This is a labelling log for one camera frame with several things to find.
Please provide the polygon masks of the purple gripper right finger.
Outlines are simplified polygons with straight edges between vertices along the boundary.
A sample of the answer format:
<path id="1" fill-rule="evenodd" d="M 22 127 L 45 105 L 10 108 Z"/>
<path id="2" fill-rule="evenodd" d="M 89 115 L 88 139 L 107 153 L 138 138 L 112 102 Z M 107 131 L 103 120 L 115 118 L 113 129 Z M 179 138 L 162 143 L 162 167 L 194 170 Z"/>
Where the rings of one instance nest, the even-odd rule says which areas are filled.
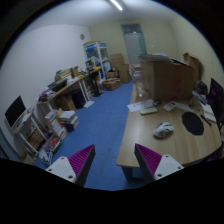
<path id="1" fill-rule="evenodd" d="M 140 144 L 135 144 L 134 154 L 147 184 L 183 169 L 169 154 L 160 155 Z"/>

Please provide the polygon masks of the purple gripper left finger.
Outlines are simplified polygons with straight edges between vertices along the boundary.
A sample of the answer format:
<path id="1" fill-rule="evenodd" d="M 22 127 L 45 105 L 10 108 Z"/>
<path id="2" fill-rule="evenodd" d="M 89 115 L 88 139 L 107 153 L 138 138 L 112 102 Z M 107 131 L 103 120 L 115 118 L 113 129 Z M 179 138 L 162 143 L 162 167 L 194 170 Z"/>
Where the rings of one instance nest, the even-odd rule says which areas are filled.
<path id="1" fill-rule="evenodd" d="M 83 187 L 94 157 L 95 145 L 92 144 L 69 157 L 59 157 L 46 171 Z"/>

